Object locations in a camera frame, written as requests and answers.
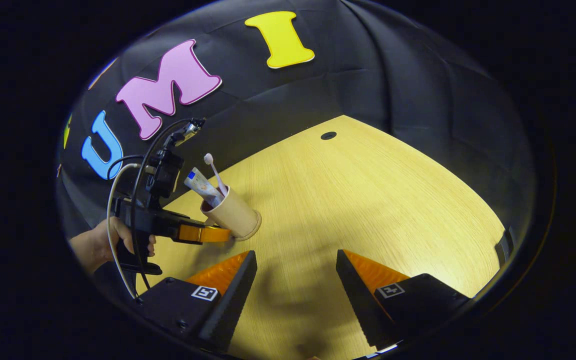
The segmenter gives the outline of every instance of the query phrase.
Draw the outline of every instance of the toothpaste tube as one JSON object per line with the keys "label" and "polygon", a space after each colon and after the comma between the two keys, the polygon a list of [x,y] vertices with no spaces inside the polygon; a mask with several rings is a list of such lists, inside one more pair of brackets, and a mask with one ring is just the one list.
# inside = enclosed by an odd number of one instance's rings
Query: toothpaste tube
{"label": "toothpaste tube", "polygon": [[210,204],[213,208],[216,208],[217,205],[224,201],[222,193],[217,191],[217,189],[208,182],[204,174],[199,172],[196,167],[192,168],[192,171],[190,171],[185,180],[183,180],[183,184],[199,194],[199,196],[201,196],[203,200],[206,200],[206,203]]}

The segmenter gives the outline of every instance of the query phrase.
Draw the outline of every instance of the paper cup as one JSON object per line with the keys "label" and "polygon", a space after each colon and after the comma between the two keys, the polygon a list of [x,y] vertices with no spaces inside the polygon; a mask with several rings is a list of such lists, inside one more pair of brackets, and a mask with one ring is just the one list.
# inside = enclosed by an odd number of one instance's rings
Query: paper cup
{"label": "paper cup", "polygon": [[237,241],[249,239],[261,226],[261,214],[253,210],[230,186],[226,185],[226,189],[228,193],[217,207],[212,207],[205,200],[201,202],[201,212],[208,217],[206,224],[214,222],[230,229]]}

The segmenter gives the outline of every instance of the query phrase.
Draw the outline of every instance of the toothbrush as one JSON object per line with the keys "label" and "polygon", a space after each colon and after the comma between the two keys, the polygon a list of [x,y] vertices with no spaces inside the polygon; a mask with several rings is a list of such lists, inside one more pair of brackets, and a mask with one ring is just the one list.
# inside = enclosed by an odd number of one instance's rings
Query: toothbrush
{"label": "toothbrush", "polygon": [[228,194],[228,189],[226,189],[226,185],[224,185],[224,183],[222,182],[222,178],[219,177],[219,173],[217,172],[217,169],[215,168],[215,163],[214,163],[215,160],[213,159],[213,156],[210,154],[210,152],[206,153],[206,155],[203,157],[203,161],[212,167],[212,171],[214,171],[214,175],[217,177],[217,182],[219,183],[219,189],[221,189],[223,196],[226,196],[226,194]]}

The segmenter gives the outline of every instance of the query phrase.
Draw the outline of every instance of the light wood tabletop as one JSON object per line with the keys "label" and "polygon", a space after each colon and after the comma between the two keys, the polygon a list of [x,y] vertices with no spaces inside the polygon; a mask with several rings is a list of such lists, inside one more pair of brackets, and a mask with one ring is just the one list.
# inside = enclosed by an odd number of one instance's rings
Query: light wood tabletop
{"label": "light wood tabletop", "polygon": [[[327,132],[336,137],[321,139]],[[158,238],[150,260],[163,274],[148,281],[184,280],[254,250],[258,270],[231,341],[235,356],[341,360],[375,351],[335,270],[338,249],[407,276],[428,273],[468,297],[499,270],[494,245],[504,228],[482,198],[423,153],[348,116],[288,137],[220,175],[261,213],[258,232],[201,246]],[[214,177],[210,182],[217,186]],[[189,191],[165,208],[205,221],[201,201]],[[140,276],[137,290],[146,290]]]}

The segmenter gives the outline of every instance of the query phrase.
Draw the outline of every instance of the pink letter m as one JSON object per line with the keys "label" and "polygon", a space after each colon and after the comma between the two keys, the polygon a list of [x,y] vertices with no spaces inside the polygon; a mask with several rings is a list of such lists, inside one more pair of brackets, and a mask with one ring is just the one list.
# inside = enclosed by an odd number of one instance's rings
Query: pink letter m
{"label": "pink letter m", "polygon": [[189,39],[171,48],[161,58],[157,80],[133,77],[117,93],[139,125],[139,137],[146,141],[162,127],[162,118],[151,116],[146,105],[167,116],[175,114],[173,84],[181,90],[179,103],[189,105],[210,94],[222,78],[210,75],[193,52],[196,41]]}

